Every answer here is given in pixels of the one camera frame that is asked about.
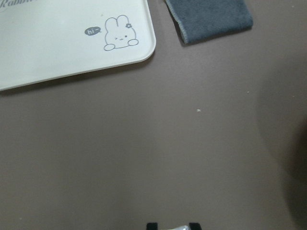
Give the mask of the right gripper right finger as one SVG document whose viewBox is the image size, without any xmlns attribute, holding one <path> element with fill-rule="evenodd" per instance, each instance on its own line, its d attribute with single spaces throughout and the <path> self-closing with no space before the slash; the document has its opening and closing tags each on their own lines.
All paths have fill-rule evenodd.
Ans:
<svg viewBox="0 0 307 230">
<path fill-rule="evenodd" d="M 190 222 L 189 228 L 190 230 L 201 230 L 201 225 L 200 223 L 197 223 L 197 222 Z"/>
</svg>

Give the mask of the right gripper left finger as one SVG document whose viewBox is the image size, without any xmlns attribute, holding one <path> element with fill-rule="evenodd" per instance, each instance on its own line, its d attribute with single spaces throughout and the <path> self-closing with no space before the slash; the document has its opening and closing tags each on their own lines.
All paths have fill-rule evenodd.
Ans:
<svg viewBox="0 0 307 230">
<path fill-rule="evenodd" d="M 157 230 L 157 222 L 149 222 L 146 224 L 146 230 Z"/>
</svg>

